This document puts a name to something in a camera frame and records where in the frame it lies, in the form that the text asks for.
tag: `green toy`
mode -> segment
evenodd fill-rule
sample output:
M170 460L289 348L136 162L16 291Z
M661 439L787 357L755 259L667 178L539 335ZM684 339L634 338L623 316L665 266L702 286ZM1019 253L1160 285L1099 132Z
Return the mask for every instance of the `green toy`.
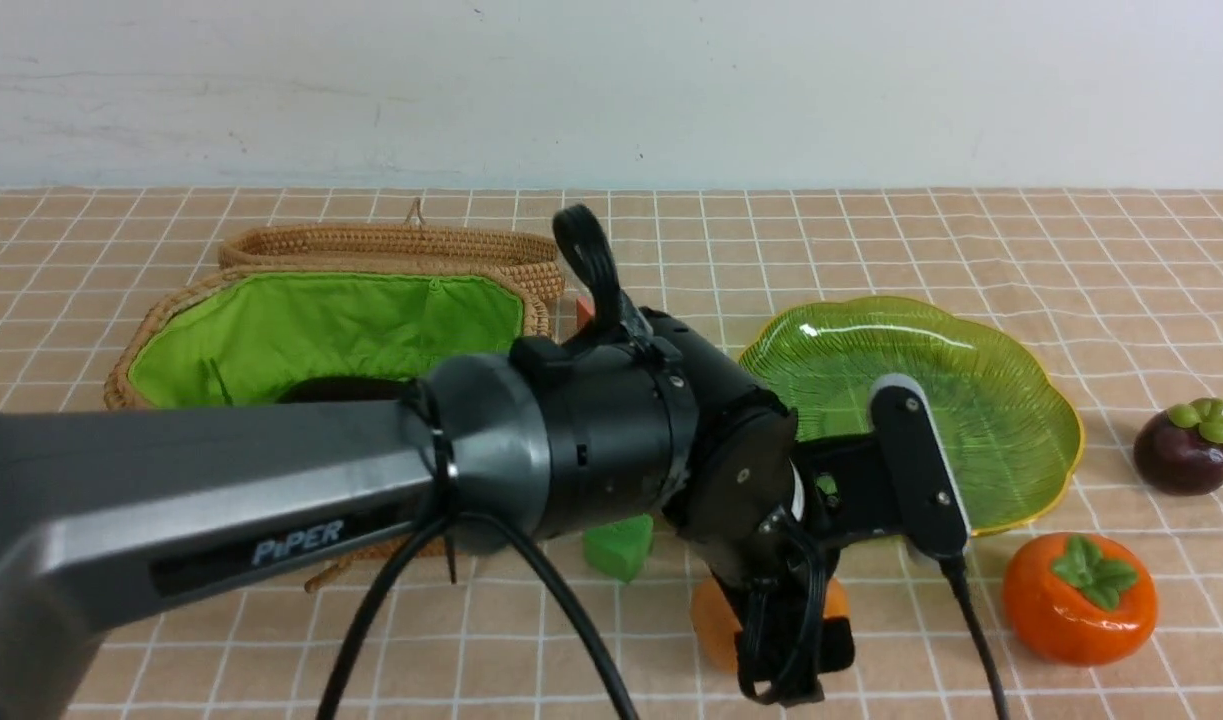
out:
M654 528L651 515L638 515L585 531L585 561L599 573L631 583L647 565Z

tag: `woven basket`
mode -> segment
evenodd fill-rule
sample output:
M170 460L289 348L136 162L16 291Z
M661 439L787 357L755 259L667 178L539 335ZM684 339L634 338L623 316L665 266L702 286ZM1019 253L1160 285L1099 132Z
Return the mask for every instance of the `woven basket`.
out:
M251 229L219 246L221 268L305 262L386 268L415 258L493 269L545 302L559 299L566 290L556 243L550 238L429 225L419 213L419 199L401 224L274 225Z
M131 342L124 350L122 354L119 356L117 363L114 364L113 372L109 373L108 379L104 381L104 405L109 410L154 410L155 406L153 402L144 397L144 395L141 395L130 379L132 363L135 363L136 357L139 356L139 352L144 350L150 339L161 332L171 319L183 313L183 310L188 310L190 307L197 306L199 302L227 287L232 287L234 284L249 277L249 275L268 273L374 273L442 275L443 277L446 277L446 275L478 275L478 277L490 279L503 290L516 295L523 301L523 328L521 328L521 334L525 336L550 336L552 334L550 313L548 313L548 307L544 306L543 301L538 299L533 292L521 287L516 279L500 273L495 268L479 263L461 264L444 260L395 259L386 264L377 265L369 263L358 264L356 262L328 263L320 262L317 258L305 258L298 263L283 262L278 265L236 265L224 268L219 273L208 275L208 277L203 277L198 282L164 297L164 299L158 301L158 304L149 309L148 315L139 324L139 328L136 329ZM347 570L353 561L388 559L405 539L405 537L399 537L391 542L383 542L374 546L364 546L358 551L350 553L350 555L342 556L336 562L333 562L331 566L328 566L323 573L305 583L305 589L307 592L317 590L319 587L340 577L340 573ZM419 555L422 557L442 556L444 551L445 544L442 543L442 539L438 539L438 542L433 542L429 546L426 546Z

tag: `leaf-shaped dish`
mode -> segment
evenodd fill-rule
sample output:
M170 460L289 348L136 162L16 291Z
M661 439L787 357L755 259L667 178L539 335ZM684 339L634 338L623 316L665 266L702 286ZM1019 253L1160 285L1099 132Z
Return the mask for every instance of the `leaf-shaped dish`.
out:
M873 381L926 391L976 535L1054 507L1082 457L1082 419L1020 342L916 299L872 296L793 307L740 366L800 416L799 439L868 432Z

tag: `orange toy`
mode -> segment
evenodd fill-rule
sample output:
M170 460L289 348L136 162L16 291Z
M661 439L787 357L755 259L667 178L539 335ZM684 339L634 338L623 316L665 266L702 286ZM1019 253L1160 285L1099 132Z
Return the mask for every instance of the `orange toy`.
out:
M848 592L838 578L830 578L826 589L826 620L846 619L849 615ZM701 650L713 667L734 675L739 670L735 663L735 634L740 632L740 621L735 619L726 597L712 577L695 588L692 628L695 637L700 639Z
M575 329L583 328L593 319L593 301L580 296L575 299Z
M1140 559L1109 538L1037 537L1003 578L1003 608L1036 655L1091 667L1140 650L1158 625L1158 589Z

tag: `mangosteen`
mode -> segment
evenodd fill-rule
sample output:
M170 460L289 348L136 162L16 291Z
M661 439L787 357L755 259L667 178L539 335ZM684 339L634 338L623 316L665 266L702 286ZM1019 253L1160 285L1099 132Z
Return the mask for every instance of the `mangosteen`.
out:
M1152 416L1136 436L1136 469L1168 495L1223 487L1223 400L1201 397Z

